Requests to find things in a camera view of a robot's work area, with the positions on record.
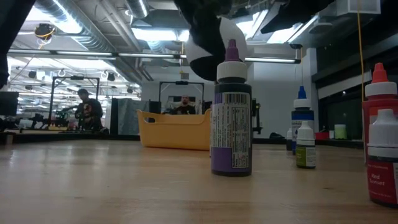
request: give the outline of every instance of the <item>purple bottle cap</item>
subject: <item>purple bottle cap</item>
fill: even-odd
[[[225,53],[226,62],[240,62],[239,50],[236,48],[236,40],[230,39],[228,42],[228,48]]]

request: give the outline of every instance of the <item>man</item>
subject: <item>man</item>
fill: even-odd
[[[82,103],[79,104],[75,117],[83,120],[83,128],[85,130],[101,130],[103,128],[101,124],[103,115],[101,103],[96,99],[89,98],[86,89],[80,89],[77,94],[82,100]]]
[[[181,106],[171,111],[171,114],[196,114],[194,106],[189,105],[189,96],[181,96]]]

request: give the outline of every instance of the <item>wooden table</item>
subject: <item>wooden table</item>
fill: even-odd
[[[363,153],[318,147],[316,170],[256,145],[251,177],[210,172],[208,152],[132,141],[0,150],[0,223],[398,223],[369,201]]]

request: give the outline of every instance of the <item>plastic basket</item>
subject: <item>plastic basket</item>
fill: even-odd
[[[210,110],[204,115],[155,114],[137,110],[141,144],[145,147],[210,148]],[[154,123],[147,118],[155,119]]]

